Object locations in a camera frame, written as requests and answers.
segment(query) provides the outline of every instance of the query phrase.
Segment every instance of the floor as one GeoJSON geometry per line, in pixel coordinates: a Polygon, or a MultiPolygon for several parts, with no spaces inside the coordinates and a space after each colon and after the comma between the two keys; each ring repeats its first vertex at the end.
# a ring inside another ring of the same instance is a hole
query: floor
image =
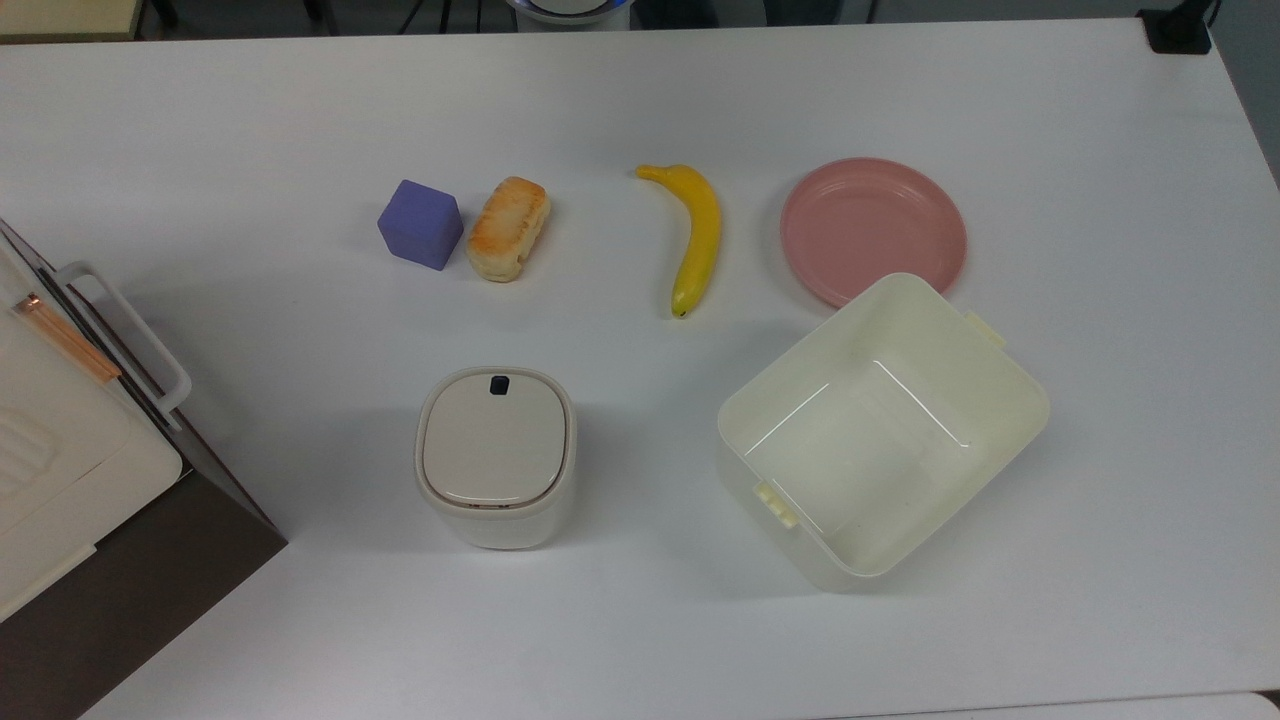
{"type": "MultiPolygon", "coordinates": [[[[504,0],[330,0],[334,24],[342,35],[410,35],[513,32],[515,15],[504,0]],[[449,12],[442,26],[444,6],[449,12]]],[[[676,0],[637,0],[667,8],[676,0]]],[[[774,8],[815,0],[772,0],[774,8]]],[[[828,0],[835,22],[867,22],[873,0],[828,0]]],[[[177,27],[160,23],[150,0],[140,23],[142,40],[204,40],[219,37],[298,37],[329,35],[311,19],[303,0],[172,0],[177,27]]],[[[713,18],[719,27],[765,24],[764,0],[682,0],[700,5],[696,18],[713,18]]],[[[881,0],[876,22],[948,22],[1037,18],[1133,17],[1139,8],[1170,8],[1171,0],[881,0]]],[[[639,26],[634,13],[632,26],[639,26]]],[[[1225,0],[1213,37],[1253,123],[1262,152],[1280,182],[1280,0],[1225,0]]]]}

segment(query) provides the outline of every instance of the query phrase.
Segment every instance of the storage box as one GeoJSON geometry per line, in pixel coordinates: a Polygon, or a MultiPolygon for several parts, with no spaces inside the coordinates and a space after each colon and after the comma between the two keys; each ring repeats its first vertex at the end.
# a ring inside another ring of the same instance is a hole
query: storage box
{"type": "Polygon", "coordinates": [[[879,575],[1048,421],[1001,346],[920,278],[888,275],[724,402],[721,480],[819,588],[879,575]]]}

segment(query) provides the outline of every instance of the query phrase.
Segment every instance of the black cable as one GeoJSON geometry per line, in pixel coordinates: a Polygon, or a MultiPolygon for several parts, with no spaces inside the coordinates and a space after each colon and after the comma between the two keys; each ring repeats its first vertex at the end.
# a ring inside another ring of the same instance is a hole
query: black cable
{"type": "Polygon", "coordinates": [[[435,31],[436,35],[444,35],[449,32],[449,10],[453,9],[453,0],[444,0],[444,8],[440,8],[440,27],[435,31]]]}
{"type": "Polygon", "coordinates": [[[404,31],[408,29],[408,23],[413,22],[413,15],[416,15],[417,12],[422,9],[422,3],[425,1],[426,0],[417,0],[417,3],[413,3],[413,9],[408,12],[408,17],[404,18],[404,24],[402,24],[401,28],[396,31],[396,35],[404,35],[404,31]]]}

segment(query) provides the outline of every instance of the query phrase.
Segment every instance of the white table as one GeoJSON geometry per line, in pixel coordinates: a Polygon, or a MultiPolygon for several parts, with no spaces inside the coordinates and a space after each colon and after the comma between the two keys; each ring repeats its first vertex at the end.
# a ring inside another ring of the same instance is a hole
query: white table
{"type": "Polygon", "coordinates": [[[1271,701],[1252,693],[1036,705],[888,715],[877,720],[1276,720],[1271,701]]]}
{"type": "Polygon", "coordinates": [[[1216,54],[1130,19],[0,49],[0,213],[99,263],[292,544],[104,717],[827,717],[1280,687],[1280,195],[1216,54]],[[814,591],[714,478],[714,418],[831,310],[777,242],[826,161],[956,201],[1048,429],[863,592],[814,591]],[[667,297],[718,187],[704,304],[667,297]],[[515,284],[387,254],[401,178],[556,209],[515,284]],[[413,487],[449,372],[581,411],[553,544],[470,548],[413,487]]]}

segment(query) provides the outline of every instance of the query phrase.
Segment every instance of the white plastic container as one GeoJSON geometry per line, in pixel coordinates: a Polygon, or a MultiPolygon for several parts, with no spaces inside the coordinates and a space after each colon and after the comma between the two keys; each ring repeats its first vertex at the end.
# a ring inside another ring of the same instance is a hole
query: white plastic container
{"type": "Polygon", "coordinates": [[[0,234],[0,620],[182,473],[182,457],[118,380],[92,377],[35,329],[15,305],[31,292],[50,296],[0,234]]]}
{"type": "Polygon", "coordinates": [[[471,544],[541,544],[573,505],[577,420],[556,380],[471,368],[440,382],[417,428],[417,487],[471,544]]]}
{"type": "Polygon", "coordinates": [[[1044,428],[1043,388],[974,315],[888,275],[721,407],[730,493],[817,587],[896,565],[1044,428]]]}

